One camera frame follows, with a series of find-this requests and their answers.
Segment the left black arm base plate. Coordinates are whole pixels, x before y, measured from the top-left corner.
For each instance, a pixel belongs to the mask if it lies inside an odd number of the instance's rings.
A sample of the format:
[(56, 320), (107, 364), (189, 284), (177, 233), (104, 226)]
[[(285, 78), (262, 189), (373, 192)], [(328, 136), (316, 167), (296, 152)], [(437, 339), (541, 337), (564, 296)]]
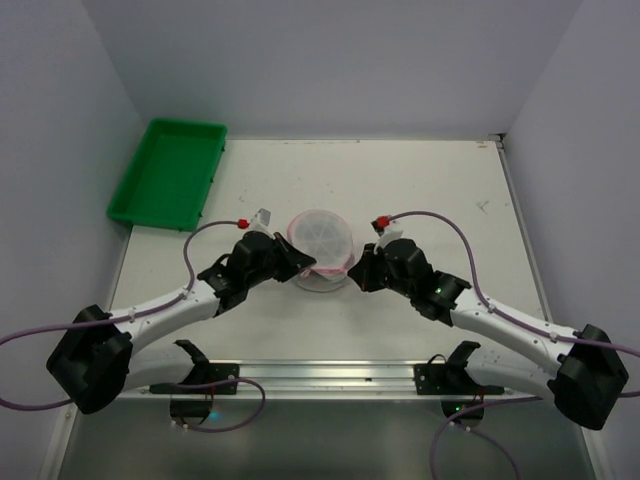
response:
[(207, 368), (200, 366), (195, 367), (179, 384), (156, 384), (149, 387), (151, 394), (165, 395), (197, 395), (197, 394), (213, 394), (213, 395), (235, 395), (237, 393), (237, 384), (231, 382), (225, 385), (198, 389), (188, 389), (185, 385), (204, 385), (209, 383), (222, 382), (226, 380), (237, 379), (240, 373), (240, 365), (237, 363), (212, 363)]

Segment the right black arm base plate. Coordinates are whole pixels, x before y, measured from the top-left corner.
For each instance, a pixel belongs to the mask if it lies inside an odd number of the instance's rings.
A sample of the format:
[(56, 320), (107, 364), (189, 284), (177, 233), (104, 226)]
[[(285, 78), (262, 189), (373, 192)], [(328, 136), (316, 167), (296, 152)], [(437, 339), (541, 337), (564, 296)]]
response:
[(474, 395), (481, 386), (465, 370), (466, 362), (436, 354), (428, 361), (413, 365), (413, 380), (418, 395)]

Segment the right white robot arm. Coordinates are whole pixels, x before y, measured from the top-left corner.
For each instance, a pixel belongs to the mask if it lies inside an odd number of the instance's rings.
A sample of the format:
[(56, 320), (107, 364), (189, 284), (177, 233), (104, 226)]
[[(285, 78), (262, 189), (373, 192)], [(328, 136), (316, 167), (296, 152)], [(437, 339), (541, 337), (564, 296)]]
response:
[(574, 330), (484, 300), (473, 284), (434, 269), (410, 239), (367, 244), (348, 275), (364, 292), (393, 291), (421, 316), (489, 339), (489, 346), (459, 345), (449, 357), (465, 383), (550, 399), (569, 420), (600, 430), (628, 382), (602, 329)]

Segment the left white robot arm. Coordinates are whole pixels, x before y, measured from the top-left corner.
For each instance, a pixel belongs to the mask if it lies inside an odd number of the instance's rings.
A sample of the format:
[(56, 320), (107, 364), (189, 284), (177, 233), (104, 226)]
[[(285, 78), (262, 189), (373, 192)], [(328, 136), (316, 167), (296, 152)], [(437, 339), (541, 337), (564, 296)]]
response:
[(183, 327), (221, 316), (244, 302), (251, 288), (267, 280), (287, 282), (315, 262), (279, 233), (250, 231), (231, 253), (173, 294), (116, 312), (96, 305), (81, 310), (46, 368), (84, 414), (143, 386), (203, 392), (221, 377), (193, 342), (177, 340), (160, 351), (151, 351), (150, 345)]

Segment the white mesh laundry bag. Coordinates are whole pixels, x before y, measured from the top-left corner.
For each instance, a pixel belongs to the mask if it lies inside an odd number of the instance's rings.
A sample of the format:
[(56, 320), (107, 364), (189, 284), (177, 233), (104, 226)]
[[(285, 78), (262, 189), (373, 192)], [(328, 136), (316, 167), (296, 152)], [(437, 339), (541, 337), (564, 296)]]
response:
[(346, 284), (355, 249), (350, 226), (340, 216), (320, 209), (302, 212), (290, 222), (287, 240), (316, 260), (296, 277), (299, 288), (328, 293)]

